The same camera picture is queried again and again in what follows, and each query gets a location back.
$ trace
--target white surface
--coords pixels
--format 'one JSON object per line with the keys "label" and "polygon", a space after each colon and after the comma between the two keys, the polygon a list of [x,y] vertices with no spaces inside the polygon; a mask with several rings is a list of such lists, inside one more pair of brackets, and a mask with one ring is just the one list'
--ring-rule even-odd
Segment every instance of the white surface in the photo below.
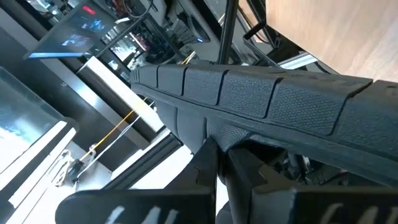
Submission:
{"label": "white surface", "polygon": [[0,175],[0,190],[3,189],[66,125],[66,122],[59,121],[23,153],[20,158],[3,171]]}
{"label": "white surface", "polygon": [[[169,158],[160,163],[155,169],[150,171],[141,180],[132,186],[132,189],[163,189],[167,186],[192,159],[191,150],[182,146]],[[217,178],[216,193],[216,214],[223,208],[228,201],[226,186]]]}
{"label": "white surface", "polygon": [[53,164],[53,162],[57,160],[57,157],[65,149],[65,147],[72,140],[75,134],[76,134],[75,128],[69,130],[69,132],[65,135],[65,137],[63,137],[63,139],[54,147],[54,149],[36,168],[36,170],[33,171],[33,173],[18,188],[15,194],[9,199],[9,202],[12,203],[14,207],[18,207],[18,205],[25,199],[25,197],[29,194],[30,190],[34,188],[34,186],[42,178],[43,174],[46,173],[47,170],[50,168],[51,164]]}
{"label": "white surface", "polygon": [[125,171],[129,166],[133,165],[141,156],[150,151],[157,143],[159,143],[163,138],[165,138],[168,134],[170,134],[170,130],[167,128],[163,130],[156,138],[151,142],[151,144],[145,150],[138,150],[134,153],[130,158],[128,158],[125,162],[123,162],[116,170],[113,171],[111,179],[113,180],[115,177],[120,175],[123,171]]}
{"label": "white surface", "polygon": [[169,158],[161,162],[141,180],[132,186],[133,189],[163,189],[167,186],[185,166],[191,161],[191,150],[182,146]]}
{"label": "white surface", "polygon": [[117,94],[131,109],[150,126],[154,131],[163,127],[157,113],[152,110],[141,98],[139,98],[128,86],[118,79],[108,68],[105,67],[97,58],[92,57],[84,65],[95,72],[98,78],[102,79],[111,90]]}
{"label": "white surface", "polygon": [[[85,154],[85,151],[74,142],[71,142],[67,146],[67,149],[71,150],[74,158],[80,158]],[[110,181],[111,174],[111,171],[104,165],[97,163],[93,169],[88,171],[87,175],[81,178],[81,184],[78,190],[100,189]],[[74,190],[69,185],[62,187],[50,185],[37,205],[33,208],[24,224],[54,224],[55,211],[59,203],[72,193],[74,193]]]}

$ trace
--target wooden panel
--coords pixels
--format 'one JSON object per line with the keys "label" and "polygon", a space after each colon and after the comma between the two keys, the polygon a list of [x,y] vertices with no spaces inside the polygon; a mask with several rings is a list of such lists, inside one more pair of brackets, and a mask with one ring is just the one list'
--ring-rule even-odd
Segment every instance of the wooden panel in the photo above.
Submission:
{"label": "wooden panel", "polygon": [[398,82],[398,1],[267,0],[267,23],[340,74]]}

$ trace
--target textured grip surface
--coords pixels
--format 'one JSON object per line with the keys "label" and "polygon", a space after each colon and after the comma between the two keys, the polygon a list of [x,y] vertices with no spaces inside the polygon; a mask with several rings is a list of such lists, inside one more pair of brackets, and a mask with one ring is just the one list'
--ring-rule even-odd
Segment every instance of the textured grip surface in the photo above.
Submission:
{"label": "textured grip surface", "polygon": [[344,75],[240,66],[142,67],[134,91],[193,151],[252,139],[398,185],[398,86]]}

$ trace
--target white wire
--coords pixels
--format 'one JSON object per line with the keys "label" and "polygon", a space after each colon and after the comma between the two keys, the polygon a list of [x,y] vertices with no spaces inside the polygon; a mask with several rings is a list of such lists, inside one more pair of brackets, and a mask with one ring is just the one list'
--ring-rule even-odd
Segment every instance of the white wire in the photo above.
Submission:
{"label": "white wire", "polygon": [[65,149],[64,151],[62,151],[60,157],[62,157],[62,158],[59,159],[58,161],[56,161],[54,166],[52,167],[52,169],[54,169],[55,166],[57,166],[59,163],[63,162],[63,164],[60,166],[60,169],[57,171],[57,175],[55,176],[55,178],[52,181],[53,185],[56,187],[62,186],[63,182],[66,179],[68,169],[73,162],[72,154],[71,154],[70,150],[68,150],[68,149]]}
{"label": "white wire", "polygon": [[141,116],[139,115],[131,124],[129,124],[129,126],[127,126],[126,128],[124,128],[124,130],[119,134],[119,136],[108,146],[106,146],[106,148],[100,153],[98,154],[98,156],[91,162],[88,164],[88,166],[86,166],[86,168],[84,168],[78,175],[77,175],[77,179],[79,179],[79,177],[86,172],[108,149],[110,149],[113,144],[119,140],[119,138],[121,138],[131,127],[132,125],[140,118]]}

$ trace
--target monitor screen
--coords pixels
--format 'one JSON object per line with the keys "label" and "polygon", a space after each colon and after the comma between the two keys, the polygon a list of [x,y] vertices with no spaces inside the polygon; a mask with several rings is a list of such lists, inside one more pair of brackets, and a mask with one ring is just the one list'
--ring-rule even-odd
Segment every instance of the monitor screen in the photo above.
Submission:
{"label": "monitor screen", "polygon": [[114,19],[93,1],[79,4],[24,58],[80,57],[114,26]]}

